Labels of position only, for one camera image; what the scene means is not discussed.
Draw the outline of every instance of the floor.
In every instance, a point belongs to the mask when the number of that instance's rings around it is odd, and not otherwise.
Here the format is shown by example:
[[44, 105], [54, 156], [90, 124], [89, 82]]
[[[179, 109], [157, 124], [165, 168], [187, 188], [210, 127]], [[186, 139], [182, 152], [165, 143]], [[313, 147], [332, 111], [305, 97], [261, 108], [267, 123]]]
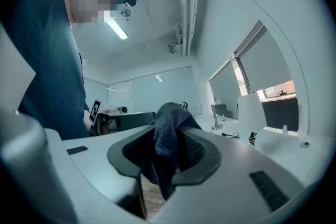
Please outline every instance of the floor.
[[141, 187], [147, 210], [147, 219], [150, 219], [164, 206], [165, 200], [161, 196], [158, 185], [150, 183], [143, 175], [141, 175]]

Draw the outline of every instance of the roller shade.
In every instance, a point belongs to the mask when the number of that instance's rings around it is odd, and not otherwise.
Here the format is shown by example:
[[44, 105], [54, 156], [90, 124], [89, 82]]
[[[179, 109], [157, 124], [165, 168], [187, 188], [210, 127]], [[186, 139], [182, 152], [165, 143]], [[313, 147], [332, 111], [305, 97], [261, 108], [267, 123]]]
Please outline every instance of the roller shade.
[[218, 97], [221, 104], [225, 104], [231, 111], [232, 119], [238, 120], [238, 97], [241, 96], [234, 68], [229, 62], [220, 72], [210, 79], [212, 94]]
[[251, 92], [292, 80], [279, 46], [265, 26], [238, 55]]
[[109, 86], [109, 103], [127, 106], [129, 112], [157, 112], [167, 102], [188, 104], [195, 116], [202, 114], [200, 96], [191, 67], [145, 76]]

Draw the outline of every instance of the black vent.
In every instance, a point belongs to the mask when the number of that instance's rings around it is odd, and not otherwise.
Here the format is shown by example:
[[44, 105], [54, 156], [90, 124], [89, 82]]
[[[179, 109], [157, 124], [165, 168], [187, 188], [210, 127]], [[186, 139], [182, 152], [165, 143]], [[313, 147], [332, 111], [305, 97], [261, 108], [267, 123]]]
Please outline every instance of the black vent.
[[203, 146], [195, 140], [176, 130], [179, 139], [181, 171], [195, 166], [204, 156]]
[[288, 197], [280, 190], [274, 181], [263, 171], [250, 174], [260, 194], [269, 209], [274, 212], [289, 201]]

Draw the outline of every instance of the wall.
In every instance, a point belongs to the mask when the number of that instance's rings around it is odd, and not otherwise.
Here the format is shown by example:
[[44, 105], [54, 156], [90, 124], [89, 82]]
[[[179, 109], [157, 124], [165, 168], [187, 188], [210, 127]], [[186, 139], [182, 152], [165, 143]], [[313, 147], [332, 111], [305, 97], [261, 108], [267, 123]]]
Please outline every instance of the wall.
[[95, 68], [90, 64], [83, 65], [83, 77], [102, 84], [108, 84], [110, 78], [106, 68]]
[[204, 76], [232, 55], [259, 19], [279, 45], [295, 83], [299, 133], [333, 135], [335, 25], [324, 0], [207, 0], [197, 48]]
[[84, 88], [86, 94], [85, 101], [90, 110], [93, 107], [95, 99], [99, 99], [102, 102], [108, 103], [108, 90], [106, 87], [107, 85], [105, 84], [84, 78]]

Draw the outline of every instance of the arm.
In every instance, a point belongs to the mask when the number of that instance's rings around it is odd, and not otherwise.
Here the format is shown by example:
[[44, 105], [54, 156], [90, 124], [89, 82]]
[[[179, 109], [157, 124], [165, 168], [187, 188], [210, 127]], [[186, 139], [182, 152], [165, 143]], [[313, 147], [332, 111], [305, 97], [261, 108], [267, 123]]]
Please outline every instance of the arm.
[[91, 121], [90, 121], [90, 109], [86, 102], [84, 102], [84, 124], [86, 127], [86, 130], [90, 133], [90, 128], [92, 126]]

